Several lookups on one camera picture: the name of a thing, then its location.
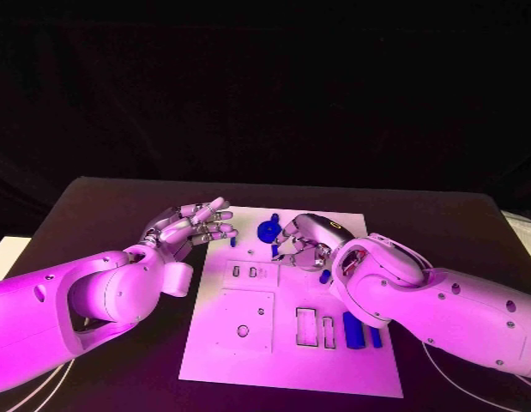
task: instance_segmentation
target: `table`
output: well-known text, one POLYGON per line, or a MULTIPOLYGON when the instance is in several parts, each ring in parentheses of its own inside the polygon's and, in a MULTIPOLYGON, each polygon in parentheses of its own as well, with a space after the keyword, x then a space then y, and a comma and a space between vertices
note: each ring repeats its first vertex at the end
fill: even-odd
MULTIPOLYGON (((449 267, 531 294, 531 257, 492 199, 482 194, 126 179, 74 181, 9 276, 124 249, 163 209, 218 196, 238 206, 364 213, 370 233, 383 233, 408 245, 436 267, 449 267)), ((396 322, 390 330, 404 399, 181 381, 205 250, 205 245, 197 247, 186 259, 195 268, 188 297, 163 295, 153 314, 136 328, 77 358, 44 410, 498 410, 442 378, 420 342, 396 322)), ((439 349, 429 350, 445 373, 470 392, 511 408, 531 410, 531 388, 512 375, 470 364, 439 349)), ((42 380, 34 379, 0 394, 0 410, 22 400, 42 380)), ((38 406, 48 391, 25 410, 38 406)))

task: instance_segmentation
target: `white board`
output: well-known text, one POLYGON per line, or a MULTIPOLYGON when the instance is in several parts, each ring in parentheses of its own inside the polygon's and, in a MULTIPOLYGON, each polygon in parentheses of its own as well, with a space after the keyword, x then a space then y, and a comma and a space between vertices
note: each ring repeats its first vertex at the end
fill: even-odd
MULTIPOLYGON (((388 329, 380 331, 383 348, 372 347, 368 327, 367 347, 346 348, 346 309, 318 280, 321 272, 270 264, 272 246, 259 240, 257 226, 277 213, 284 227, 306 211, 231 207, 231 212, 237 246, 225 240, 208 247, 179 379, 403 397, 388 329), (315 340, 313 311, 299 308, 315 310, 315 340), (299 333, 308 334, 300 342, 318 346, 299 345, 299 333)), ((367 236, 362 215, 313 213, 367 236)), ((290 241, 284 252, 296 252, 290 241)))

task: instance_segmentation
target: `blue object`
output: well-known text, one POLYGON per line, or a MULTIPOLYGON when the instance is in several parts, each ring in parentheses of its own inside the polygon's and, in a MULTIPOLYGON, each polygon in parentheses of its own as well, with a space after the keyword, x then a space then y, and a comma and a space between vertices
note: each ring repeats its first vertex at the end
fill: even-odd
POLYGON ((331 278, 331 270, 323 270, 323 273, 321 274, 318 281, 325 285, 329 282, 329 278, 331 278))
POLYGON ((349 313, 344 313, 344 330, 345 343, 349 349, 362 349, 367 347, 364 341, 364 329, 361 328, 361 320, 349 313))
POLYGON ((261 222, 261 224, 257 227, 257 237, 261 240, 261 242, 272 243, 274 241, 274 238, 282 232, 282 226, 280 226, 280 216, 279 214, 273 213, 272 214, 272 219, 269 221, 261 222))
POLYGON ((377 328, 372 328, 371 326, 370 328, 370 335, 372 336, 372 346, 375 348, 383 348, 383 342, 380 341, 380 332, 377 328))

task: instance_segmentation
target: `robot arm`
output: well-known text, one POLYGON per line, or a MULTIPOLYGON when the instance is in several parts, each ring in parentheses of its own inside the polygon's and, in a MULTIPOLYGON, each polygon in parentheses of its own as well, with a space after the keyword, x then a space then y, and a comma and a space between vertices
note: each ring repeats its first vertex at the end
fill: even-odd
MULTIPOLYGON (((313 224, 325 232, 334 226, 322 219, 321 225, 296 218, 293 225, 306 223, 300 233, 312 232, 313 224)), ((341 239, 319 249, 325 246, 335 254, 328 255, 329 292, 365 324, 378 328, 396 320, 432 346, 531 378, 531 295, 455 270, 433 269, 414 251, 377 234, 341 239)), ((277 261, 299 259, 286 256, 277 261)))
POLYGON ((228 203, 171 208, 137 245, 0 281, 0 391, 126 333, 149 316, 161 293, 185 296, 192 245, 235 236, 228 203), (73 312, 91 320, 80 328, 73 312))

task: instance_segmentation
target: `black backdrop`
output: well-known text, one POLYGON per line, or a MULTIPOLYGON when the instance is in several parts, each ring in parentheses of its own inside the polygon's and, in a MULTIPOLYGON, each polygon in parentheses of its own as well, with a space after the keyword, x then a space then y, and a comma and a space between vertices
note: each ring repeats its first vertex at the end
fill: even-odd
POLYGON ((479 191, 531 214, 531 2, 443 3, 0 2, 0 236, 81 175, 479 191))

